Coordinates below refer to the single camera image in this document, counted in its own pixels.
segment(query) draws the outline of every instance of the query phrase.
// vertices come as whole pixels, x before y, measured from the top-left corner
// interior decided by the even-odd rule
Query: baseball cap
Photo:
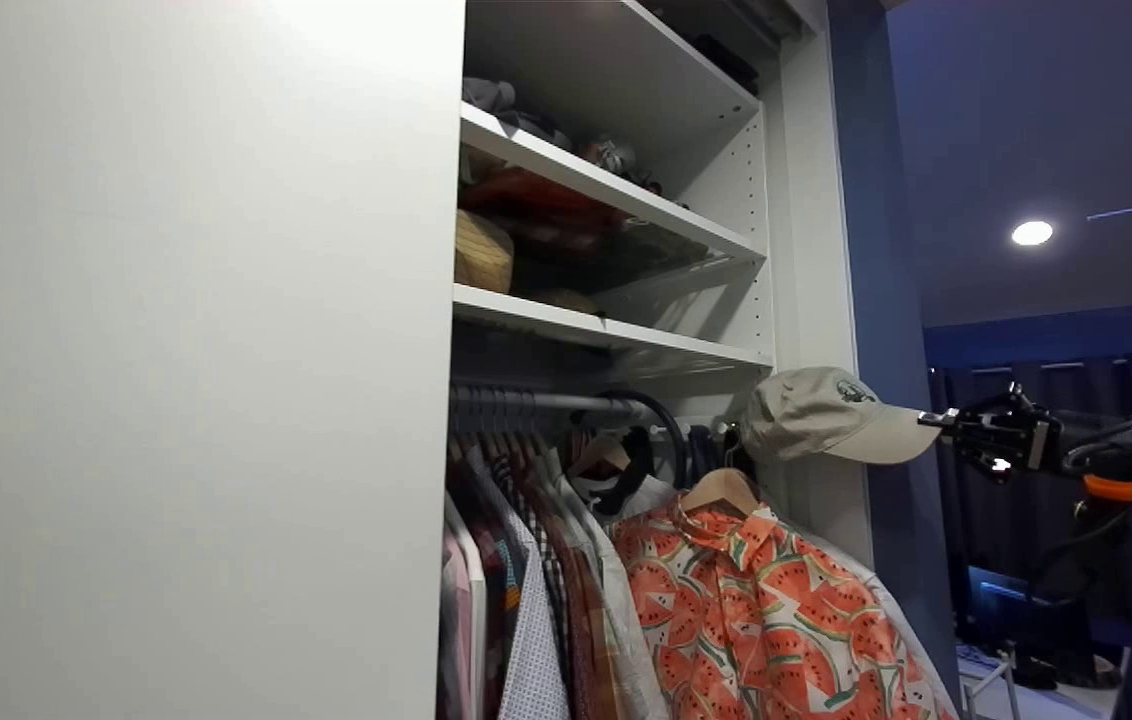
[[[939,432],[916,421],[916,407],[881,403],[843,366],[794,366],[770,376],[745,400],[739,438],[755,461],[842,455],[856,464],[910,464]]]

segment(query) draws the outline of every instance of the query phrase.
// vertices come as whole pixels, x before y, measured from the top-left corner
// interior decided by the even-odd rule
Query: recessed light
[[[1025,220],[1011,227],[1011,242],[1016,247],[1039,247],[1051,238],[1051,223],[1049,220]]]

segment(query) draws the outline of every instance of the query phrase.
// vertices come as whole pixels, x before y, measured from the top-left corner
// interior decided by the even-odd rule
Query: orange floral shirt
[[[956,715],[873,583],[770,507],[663,507],[615,529],[615,548],[677,715]]]

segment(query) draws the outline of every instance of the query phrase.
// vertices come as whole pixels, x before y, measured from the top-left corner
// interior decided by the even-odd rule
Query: shelf
[[[512,79],[559,129],[670,160],[761,107],[637,0],[467,0],[467,77]]]
[[[506,129],[498,115],[464,103],[459,107],[459,140],[498,157],[498,160],[509,160],[509,165],[522,165],[552,185],[566,185],[580,196],[591,196],[610,209],[621,209],[637,220],[643,220],[649,227],[661,227],[677,238],[689,238],[697,247],[708,247],[711,257],[724,257],[724,261],[765,261],[753,238],[745,238],[739,233],[724,227],[724,223],[711,223],[623,177],[614,177],[534,132],[522,132],[522,129]]]
[[[736,372],[736,376],[770,376],[773,362],[750,348],[724,348],[697,334],[677,334],[661,326],[639,326],[623,318],[585,314],[574,309],[534,303],[522,296],[502,296],[467,283],[454,283],[454,311],[478,324],[498,324],[509,332],[543,334],[558,342],[614,348],[614,350],[649,350],[649,366],[661,376],[685,372]]]

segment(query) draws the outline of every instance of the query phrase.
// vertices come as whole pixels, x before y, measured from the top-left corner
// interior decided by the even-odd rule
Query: closet door
[[[429,715],[459,3],[0,0],[0,715]]]

